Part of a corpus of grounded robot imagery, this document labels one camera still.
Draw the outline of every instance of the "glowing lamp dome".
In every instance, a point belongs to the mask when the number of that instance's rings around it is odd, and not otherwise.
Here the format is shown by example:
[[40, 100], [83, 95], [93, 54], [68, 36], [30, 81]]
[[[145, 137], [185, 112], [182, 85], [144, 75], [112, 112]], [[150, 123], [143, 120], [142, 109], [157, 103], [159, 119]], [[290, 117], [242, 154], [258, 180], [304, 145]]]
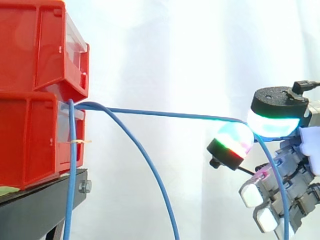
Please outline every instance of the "glowing lamp dome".
[[251, 129], [238, 122], [226, 123], [208, 145], [212, 154], [210, 164], [214, 168], [225, 165], [236, 170], [254, 144], [255, 138]]

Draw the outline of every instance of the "red plastic bin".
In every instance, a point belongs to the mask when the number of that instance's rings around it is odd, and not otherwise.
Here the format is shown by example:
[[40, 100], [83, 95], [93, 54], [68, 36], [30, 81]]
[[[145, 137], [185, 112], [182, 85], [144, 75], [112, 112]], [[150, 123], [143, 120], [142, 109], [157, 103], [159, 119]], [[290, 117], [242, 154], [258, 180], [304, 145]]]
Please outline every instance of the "red plastic bin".
[[[84, 138], [85, 113], [75, 111]], [[0, 92], [0, 186], [23, 190], [70, 169], [68, 105], [49, 92]], [[77, 144], [77, 167], [84, 146]]]
[[89, 45], [61, 0], [0, 0], [0, 91], [88, 97]]

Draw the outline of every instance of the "zip tie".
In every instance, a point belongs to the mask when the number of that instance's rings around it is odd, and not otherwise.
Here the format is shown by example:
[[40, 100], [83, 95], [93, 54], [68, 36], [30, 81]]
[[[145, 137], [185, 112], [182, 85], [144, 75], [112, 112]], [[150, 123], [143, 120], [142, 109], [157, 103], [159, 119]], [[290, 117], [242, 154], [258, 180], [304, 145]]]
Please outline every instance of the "zip tie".
[[91, 140], [81, 140], [81, 139], [76, 139], [76, 140], [72, 140], [70, 141], [71, 144], [90, 144], [92, 143]]

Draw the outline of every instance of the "green light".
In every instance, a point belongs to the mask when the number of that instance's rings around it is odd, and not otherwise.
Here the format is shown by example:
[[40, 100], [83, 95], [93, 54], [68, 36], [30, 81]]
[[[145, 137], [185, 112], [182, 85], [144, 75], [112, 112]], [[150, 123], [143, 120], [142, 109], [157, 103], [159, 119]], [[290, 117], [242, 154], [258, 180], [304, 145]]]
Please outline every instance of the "green light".
[[290, 135], [297, 128], [299, 118], [268, 118], [250, 110], [247, 123], [260, 136], [280, 138]]
[[215, 139], [243, 159], [254, 144], [253, 132], [248, 126], [238, 122], [226, 123]]

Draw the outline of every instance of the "black cap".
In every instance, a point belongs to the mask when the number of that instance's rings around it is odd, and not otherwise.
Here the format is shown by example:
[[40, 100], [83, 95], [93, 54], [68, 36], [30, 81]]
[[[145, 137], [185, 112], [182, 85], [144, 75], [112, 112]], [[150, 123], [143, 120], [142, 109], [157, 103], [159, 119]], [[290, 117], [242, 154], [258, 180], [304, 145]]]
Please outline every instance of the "black cap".
[[290, 87], [266, 87], [254, 93], [251, 110], [257, 115], [272, 118], [302, 119], [308, 107], [308, 99], [294, 99], [288, 94]]
[[220, 165], [225, 165], [235, 171], [244, 160], [217, 139], [213, 139], [206, 149], [212, 154], [210, 165], [215, 169]]

